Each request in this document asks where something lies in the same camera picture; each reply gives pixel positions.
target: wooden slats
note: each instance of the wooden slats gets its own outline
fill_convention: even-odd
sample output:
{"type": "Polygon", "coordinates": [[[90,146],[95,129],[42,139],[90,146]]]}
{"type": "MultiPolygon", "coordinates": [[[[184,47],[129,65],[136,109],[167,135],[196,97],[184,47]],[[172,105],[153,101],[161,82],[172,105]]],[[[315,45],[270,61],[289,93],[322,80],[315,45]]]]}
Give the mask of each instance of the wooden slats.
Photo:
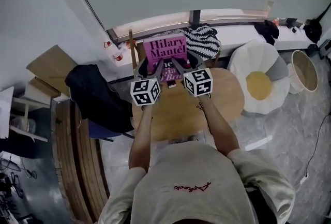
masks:
{"type": "Polygon", "coordinates": [[[81,120],[80,111],[73,102],[58,104],[56,118],[56,152],[64,195],[76,219],[94,223],[109,194],[99,141],[89,138],[88,121],[81,120]]]}

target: gray floor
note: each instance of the gray floor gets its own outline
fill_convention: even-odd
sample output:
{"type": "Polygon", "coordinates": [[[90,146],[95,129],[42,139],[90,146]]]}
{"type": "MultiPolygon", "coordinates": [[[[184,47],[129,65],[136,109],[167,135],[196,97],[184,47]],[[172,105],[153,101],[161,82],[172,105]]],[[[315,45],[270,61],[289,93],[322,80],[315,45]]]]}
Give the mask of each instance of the gray floor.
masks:
{"type": "Polygon", "coordinates": [[[48,138],[48,142],[36,140],[35,159],[24,158],[26,169],[36,171],[37,179],[28,178],[25,172],[14,172],[19,176],[24,198],[13,193],[21,217],[33,213],[44,224],[71,224],[63,197],[59,190],[52,152],[51,111],[40,109],[29,113],[37,123],[36,135],[48,138]]]}
{"type": "MultiPolygon", "coordinates": [[[[281,55],[286,61],[290,53],[281,55]]],[[[327,118],[320,132],[317,151],[308,168],[308,179],[300,186],[298,183],[305,175],[307,162],[311,157],[317,133],[325,115],[331,109],[331,89],[328,83],[330,67],[327,61],[318,56],[312,58],[319,76],[316,92],[289,94],[281,109],[263,117],[242,116],[231,123],[242,148],[252,148],[257,142],[267,141],[259,148],[267,149],[276,164],[295,186],[296,201],[291,224],[322,223],[331,203],[331,121],[327,118]]],[[[130,99],[128,82],[112,85],[121,97],[130,99]]],[[[201,141],[212,145],[208,131],[199,131],[201,141]]],[[[101,141],[103,165],[111,190],[114,178],[128,170],[128,156],[132,139],[124,136],[114,142],[101,141]]],[[[152,164],[160,148],[166,142],[152,144],[152,164]]]]}

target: white t-shirt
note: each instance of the white t-shirt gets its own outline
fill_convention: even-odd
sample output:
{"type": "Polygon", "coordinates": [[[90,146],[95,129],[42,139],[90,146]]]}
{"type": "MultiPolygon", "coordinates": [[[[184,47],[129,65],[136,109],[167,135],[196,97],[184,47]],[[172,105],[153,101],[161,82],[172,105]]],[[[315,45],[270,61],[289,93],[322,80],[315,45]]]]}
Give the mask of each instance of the white t-shirt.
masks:
{"type": "Polygon", "coordinates": [[[257,223],[243,184],[247,180],[264,190],[278,222],[285,223],[295,192],[258,153],[235,150],[225,157],[200,142],[169,145],[147,174],[142,168],[129,170],[113,188],[99,223],[123,223],[130,208],[131,223],[257,223]]]}

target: beige bucket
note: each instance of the beige bucket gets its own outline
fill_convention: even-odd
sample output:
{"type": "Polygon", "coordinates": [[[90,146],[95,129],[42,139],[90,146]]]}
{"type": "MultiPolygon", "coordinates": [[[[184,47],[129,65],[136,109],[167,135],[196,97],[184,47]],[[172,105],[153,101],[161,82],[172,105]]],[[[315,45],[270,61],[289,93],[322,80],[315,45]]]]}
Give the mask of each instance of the beige bucket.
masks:
{"type": "Polygon", "coordinates": [[[314,64],[302,51],[296,50],[292,53],[290,64],[288,64],[290,78],[290,93],[297,94],[304,89],[314,92],[318,86],[318,77],[314,64]]]}

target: yellow cushion center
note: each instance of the yellow cushion center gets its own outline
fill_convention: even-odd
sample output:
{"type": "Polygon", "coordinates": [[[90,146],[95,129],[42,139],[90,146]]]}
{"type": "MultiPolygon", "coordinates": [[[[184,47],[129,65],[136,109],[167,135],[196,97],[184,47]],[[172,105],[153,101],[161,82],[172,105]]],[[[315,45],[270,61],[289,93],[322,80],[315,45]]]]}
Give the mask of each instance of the yellow cushion center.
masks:
{"type": "Polygon", "coordinates": [[[261,71],[253,71],[246,77],[247,90],[256,100],[264,100],[273,90],[273,83],[261,71]]]}

